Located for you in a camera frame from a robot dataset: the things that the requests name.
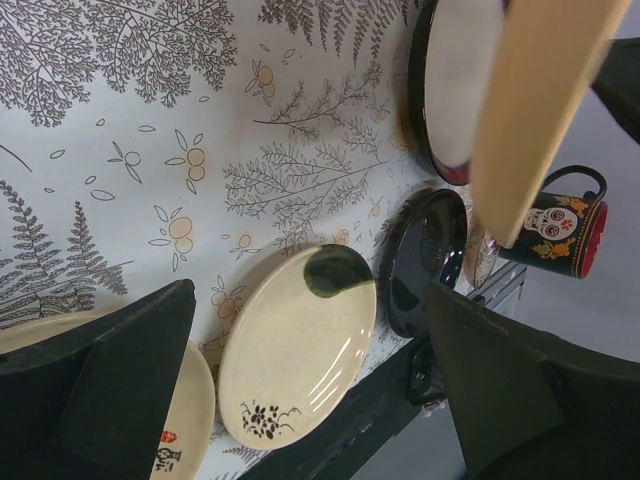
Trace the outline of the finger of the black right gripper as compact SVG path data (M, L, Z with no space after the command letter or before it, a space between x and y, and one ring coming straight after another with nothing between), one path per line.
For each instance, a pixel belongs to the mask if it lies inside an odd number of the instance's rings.
M640 142L640 39L614 40L591 88L616 123Z

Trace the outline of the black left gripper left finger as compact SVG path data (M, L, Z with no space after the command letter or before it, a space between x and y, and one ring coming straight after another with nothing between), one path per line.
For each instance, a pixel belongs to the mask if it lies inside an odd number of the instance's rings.
M3 330L2 478L149 478L195 307L183 279Z

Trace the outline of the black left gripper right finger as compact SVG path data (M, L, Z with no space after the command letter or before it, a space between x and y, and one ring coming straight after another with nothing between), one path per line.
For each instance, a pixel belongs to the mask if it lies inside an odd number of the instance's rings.
M439 283L435 360L471 479L636 479L639 365L534 329Z

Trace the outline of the yellow bear plate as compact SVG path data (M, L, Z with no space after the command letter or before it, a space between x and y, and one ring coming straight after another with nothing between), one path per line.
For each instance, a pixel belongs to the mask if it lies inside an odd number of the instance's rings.
M474 137L475 213L511 246L629 2L512 1Z

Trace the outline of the red rimmed grey plate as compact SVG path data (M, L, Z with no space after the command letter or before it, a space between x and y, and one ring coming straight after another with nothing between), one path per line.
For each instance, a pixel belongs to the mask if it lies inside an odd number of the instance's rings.
M473 140L506 22L498 0L427 1L409 53L410 125L424 161L454 186L469 183Z

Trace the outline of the cream floral plate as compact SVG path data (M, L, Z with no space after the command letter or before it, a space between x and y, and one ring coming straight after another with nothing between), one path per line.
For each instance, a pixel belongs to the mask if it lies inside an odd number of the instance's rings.
M1 331L1 352L60 335L104 316L104 311L56 315ZM215 417L215 389L207 362L189 341L149 477L193 479L201 465Z

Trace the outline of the pink speckled glass plate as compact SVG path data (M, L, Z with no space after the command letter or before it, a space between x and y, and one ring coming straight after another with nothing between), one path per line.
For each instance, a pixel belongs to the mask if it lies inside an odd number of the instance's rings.
M500 247L480 223L472 205L470 187L463 187L460 195L467 214L467 241L463 270L467 281L478 289L490 278Z

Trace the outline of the black skull mug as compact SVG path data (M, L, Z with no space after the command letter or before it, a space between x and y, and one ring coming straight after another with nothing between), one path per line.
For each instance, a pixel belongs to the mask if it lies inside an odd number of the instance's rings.
M571 174L594 180L597 191L580 196L550 193L546 188ZM563 167L542 183L515 243L499 249L503 259L552 273L584 279L590 273L607 225L608 204L604 201L607 182L593 168Z

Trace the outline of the black round plate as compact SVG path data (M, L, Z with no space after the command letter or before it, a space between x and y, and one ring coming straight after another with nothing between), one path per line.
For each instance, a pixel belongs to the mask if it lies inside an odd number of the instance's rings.
M454 288L462 269L467 213L451 189L413 194L391 224L378 277L379 298L391 329L412 338L428 329L426 289Z

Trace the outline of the cream plate with green patch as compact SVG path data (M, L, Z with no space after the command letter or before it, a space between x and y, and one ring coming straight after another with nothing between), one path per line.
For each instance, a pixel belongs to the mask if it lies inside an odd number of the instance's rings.
M355 250L305 249L270 273L238 315L221 357L228 433L254 450L289 446L344 398L369 350L377 288Z

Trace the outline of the floral table mat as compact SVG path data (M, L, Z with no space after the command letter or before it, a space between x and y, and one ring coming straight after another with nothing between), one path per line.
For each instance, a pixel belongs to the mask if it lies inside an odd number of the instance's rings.
M430 176L406 127L421 1L5 1L1 348L178 279L217 370L255 287L375 265Z

